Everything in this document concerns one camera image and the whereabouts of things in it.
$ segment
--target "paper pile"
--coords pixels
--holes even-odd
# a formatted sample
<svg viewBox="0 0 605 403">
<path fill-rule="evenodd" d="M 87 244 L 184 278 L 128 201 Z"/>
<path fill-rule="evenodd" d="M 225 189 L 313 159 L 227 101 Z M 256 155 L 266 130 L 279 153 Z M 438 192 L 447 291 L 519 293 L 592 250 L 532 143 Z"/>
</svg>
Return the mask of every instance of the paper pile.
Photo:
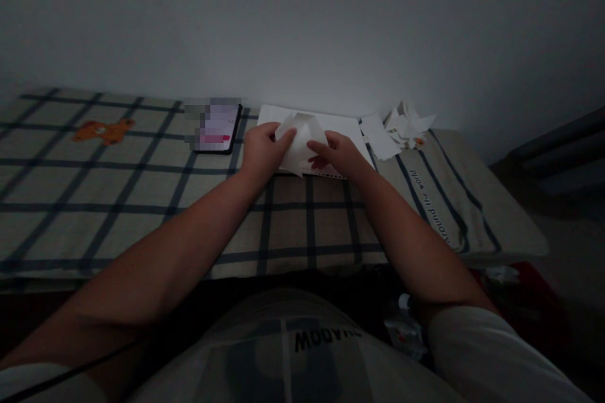
<svg viewBox="0 0 605 403">
<path fill-rule="evenodd" d="M 437 115 L 420 118 L 411 103 L 399 103 L 383 125 L 378 113 L 362 118 L 361 130 L 376 157 L 386 161 L 400 153 L 401 148 L 414 149 L 424 144 L 424 134 Z"/>
<path fill-rule="evenodd" d="M 429 130 L 437 115 L 420 118 L 414 106 L 401 102 L 386 119 L 384 129 L 400 148 L 416 148 L 424 143 L 424 133 Z"/>
</svg>

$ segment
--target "bed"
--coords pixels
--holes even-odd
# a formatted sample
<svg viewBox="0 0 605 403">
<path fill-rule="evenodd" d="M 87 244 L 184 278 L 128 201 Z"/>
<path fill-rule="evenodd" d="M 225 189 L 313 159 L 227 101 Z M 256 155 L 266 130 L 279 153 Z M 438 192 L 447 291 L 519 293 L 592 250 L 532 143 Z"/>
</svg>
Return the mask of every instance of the bed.
<svg viewBox="0 0 605 403">
<path fill-rule="evenodd" d="M 244 106 L 233 153 L 196 154 L 178 100 L 70 89 L 25 93 L 0 118 L 0 278 L 5 289 L 90 279 L 129 245 L 235 174 L 258 110 Z M 121 142 L 74 141 L 88 122 L 129 124 Z M 450 130 L 431 130 L 377 170 L 471 267 L 543 256 L 543 235 Z M 357 188 L 276 174 L 207 279 L 387 263 Z"/>
</svg>

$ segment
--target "notebook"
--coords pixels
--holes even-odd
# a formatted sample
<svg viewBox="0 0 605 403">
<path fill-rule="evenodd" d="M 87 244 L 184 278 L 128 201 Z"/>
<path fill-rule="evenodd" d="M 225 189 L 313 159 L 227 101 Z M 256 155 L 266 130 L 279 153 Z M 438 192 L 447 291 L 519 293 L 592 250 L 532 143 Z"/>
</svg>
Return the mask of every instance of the notebook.
<svg viewBox="0 0 605 403">
<path fill-rule="evenodd" d="M 346 135 L 355 144 L 361 155 L 368 161 L 373 167 L 372 158 L 367 150 L 364 137 L 361 134 L 359 123 L 355 118 L 347 118 L 345 116 L 337 115 L 326 115 L 324 113 L 314 113 L 303 110 L 294 110 L 284 107 L 277 107 L 272 105 L 263 104 L 260 108 L 260 114 L 258 116 L 258 124 L 278 122 L 282 123 L 288 115 L 291 113 L 306 113 L 308 115 L 315 115 L 317 121 L 320 123 L 323 130 L 332 130 L 342 135 Z M 340 173 L 338 173 L 332 166 L 327 166 L 322 170 L 312 170 L 311 163 L 301 163 L 301 170 L 305 174 L 312 174 L 316 176 L 326 176 L 327 178 L 340 178 L 346 179 Z"/>
</svg>

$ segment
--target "white paper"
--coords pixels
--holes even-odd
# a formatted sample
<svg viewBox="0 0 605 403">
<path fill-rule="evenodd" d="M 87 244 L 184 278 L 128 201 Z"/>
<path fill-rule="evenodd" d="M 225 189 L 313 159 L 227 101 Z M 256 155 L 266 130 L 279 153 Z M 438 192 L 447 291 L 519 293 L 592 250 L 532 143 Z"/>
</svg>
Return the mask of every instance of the white paper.
<svg viewBox="0 0 605 403">
<path fill-rule="evenodd" d="M 386 161 L 401 152 L 393 139 L 384 130 L 383 122 L 378 113 L 361 119 L 361 132 L 367 137 L 374 154 L 381 161 Z"/>
<path fill-rule="evenodd" d="M 413 149 L 416 148 L 416 139 L 424 138 L 424 133 L 429 130 L 436 116 L 421 118 L 411 103 L 400 103 L 389 115 L 385 127 L 393 140 L 399 143 L 399 147 Z"/>
<path fill-rule="evenodd" d="M 283 123 L 284 120 L 292 113 L 304 113 L 306 115 L 314 115 L 324 131 L 332 130 L 342 135 L 346 135 L 348 138 L 351 139 L 351 141 L 359 150 L 364 159 L 372 167 L 374 167 L 374 163 L 372 162 L 372 158 L 370 157 L 370 152 L 368 151 L 366 143 L 364 142 L 364 137 L 361 134 L 359 122 L 355 118 L 327 115 L 325 113 L 313 113 L 302 110 L 293 110 L 284 107 L 277 107 L 264 104 L 260 108 L 260 113 L 258 115 L 258 124 L 261 125 L 268 122 Z M 336 170 L 334 170 L 334 167 L 330 165 L 326 168 L 323 168 L 322 170 L 312 170 L 311 164 L 309 162 L 302 162 L 301 167 L 303 174 L 318 174 L 321 176 L 333 176 L 334 178 L 343 178 L 343 176 Z"/>
<path fill-rule="evenodd" d="M 284 134 L 291 128 L 296 129 L 296 136 L 288 151 L 285 153 L 281 168 L 284 168 L 301 178 L 303 177 L 303 169 L 301 165 L 307 162 L 317 153 L 307 147 L 309 140 L 328 145 L 326 133 L 320 126 L 317 118 L 314 115 L 305 113 L 291 113 L 275 131 L 275 139 L 280 140 Z"/>
</svg>

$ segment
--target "phone screen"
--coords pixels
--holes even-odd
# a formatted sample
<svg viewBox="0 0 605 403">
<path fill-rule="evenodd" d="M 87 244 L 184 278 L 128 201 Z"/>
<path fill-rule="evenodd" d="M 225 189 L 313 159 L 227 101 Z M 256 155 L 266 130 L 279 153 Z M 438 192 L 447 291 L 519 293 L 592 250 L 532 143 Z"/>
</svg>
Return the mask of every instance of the phone screen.
<svg viewBox="0 0 605 403">
<path fill-rule="evenodd" d="M 196 131 L 195 150 L 198 152 L 229 152 L 233 149 L 241 105 L 207 105 L 200 115 Z"/>
</svg>

